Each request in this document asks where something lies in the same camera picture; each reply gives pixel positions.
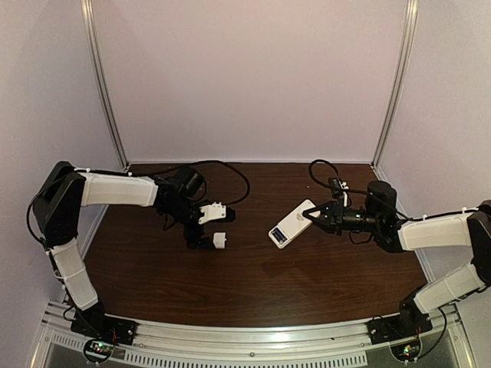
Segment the white battery cover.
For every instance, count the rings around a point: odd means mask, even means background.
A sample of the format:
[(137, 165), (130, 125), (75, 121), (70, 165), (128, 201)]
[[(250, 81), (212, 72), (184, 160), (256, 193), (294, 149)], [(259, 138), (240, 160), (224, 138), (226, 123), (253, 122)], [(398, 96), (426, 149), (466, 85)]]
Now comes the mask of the white battery cover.
[(225, 249), (226, 241), (227, 237), (225, 232), (215, 232), (213, 234), (213, 245), (215, 249)]

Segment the white remote control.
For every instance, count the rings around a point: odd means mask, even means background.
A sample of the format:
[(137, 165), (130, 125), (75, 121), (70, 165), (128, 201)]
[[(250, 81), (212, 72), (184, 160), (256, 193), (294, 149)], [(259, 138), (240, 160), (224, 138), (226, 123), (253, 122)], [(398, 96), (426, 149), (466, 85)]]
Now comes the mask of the white remote control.
[[(304, 210), (312, 207), (315, 207), (315, 204), (310, 199), (305, 199), (268, 232), (269, 238), (278, 249), (283, 249), (284, 247), (289, 245), (303, 231), (305, 231), (310, 225), (312, 225), (310, 219), (302, 215), (302, 212)], [(275, 237), (272, 235), (272, 231), (275, 228), (278, 228), (287, 238), (287, 240), (282, 244), (279, 244)]]

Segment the purple AAA battery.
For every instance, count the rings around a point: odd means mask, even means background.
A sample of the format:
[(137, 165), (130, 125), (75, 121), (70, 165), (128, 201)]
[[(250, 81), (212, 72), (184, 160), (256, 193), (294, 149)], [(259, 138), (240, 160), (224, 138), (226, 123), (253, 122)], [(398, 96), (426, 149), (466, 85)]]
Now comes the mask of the purple AAA battery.
[(285, 242), (287, 240), (285, 235), (278, 228), (275, 228), (272, 231), (272, 235), (275, 237), (275, 239), (277, 240), (277, 242), (279, 244), (282, 244), (283, 242)]

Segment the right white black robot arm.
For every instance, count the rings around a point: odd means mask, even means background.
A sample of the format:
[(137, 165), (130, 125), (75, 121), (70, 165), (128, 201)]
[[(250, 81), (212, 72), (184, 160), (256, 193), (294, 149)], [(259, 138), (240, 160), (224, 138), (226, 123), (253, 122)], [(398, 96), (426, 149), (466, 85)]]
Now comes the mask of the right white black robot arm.
[(400, 303), (394, 320), (395, 334), (407, 339), (419, 330), (427, 315), (439, 307), (490, 286), (490, 202), (420, 218), (405, 218), (396, 209), (397, 192), (385, 181), (369, 182), (364, 207), (346, 206), (345, 188), (332, 178), (328, 184), (333, 200), (303, 211), (303, 216), (321, 230), (367, 232), (376, 245), (388, 253), (404, 253), (422, 248), (470, 247), (472, 259), (445, 276), (415, 290)]

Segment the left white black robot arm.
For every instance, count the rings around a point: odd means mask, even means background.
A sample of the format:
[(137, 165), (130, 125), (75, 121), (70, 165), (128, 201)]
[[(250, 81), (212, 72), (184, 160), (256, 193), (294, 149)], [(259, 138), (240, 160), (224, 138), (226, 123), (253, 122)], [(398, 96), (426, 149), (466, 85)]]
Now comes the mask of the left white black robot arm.
[(88, 276), (78, 249), (78, 222), (81, 208), (90, 205), (135, 205), (151, 207), (170, 215), (186, 230), (189, 245), (198, 245), (207, 222), (224, 219), (226, 207), (220, 202), (199, 206), (193, 197), (204, 177), (190, 166), (175, 174), (159, 176), (77, 169), (66, 161), (55, 165), (39, 192), (28, 205), (26, 219), (35, 219), (43, 246), (55, 274), (83, 314), (81, 329), (93, 340), (110, 334), (110, 323), (95, 308), (100, 299)]

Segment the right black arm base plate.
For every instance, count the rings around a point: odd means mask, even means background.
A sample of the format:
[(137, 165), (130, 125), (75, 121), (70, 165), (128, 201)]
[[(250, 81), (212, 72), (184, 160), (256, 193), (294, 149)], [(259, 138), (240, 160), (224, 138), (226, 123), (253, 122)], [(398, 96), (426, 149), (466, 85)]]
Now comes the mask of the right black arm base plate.
[(402, 317), (399, 314), (389, 317), (378, 315), (369, 320), (365, 325), (372, 345), (415, 337), (418, 334), (433, 329), (433, 325), (427, 317), (424, 317), (422, 321), (416, 322), (415, 324), (404, 325)]

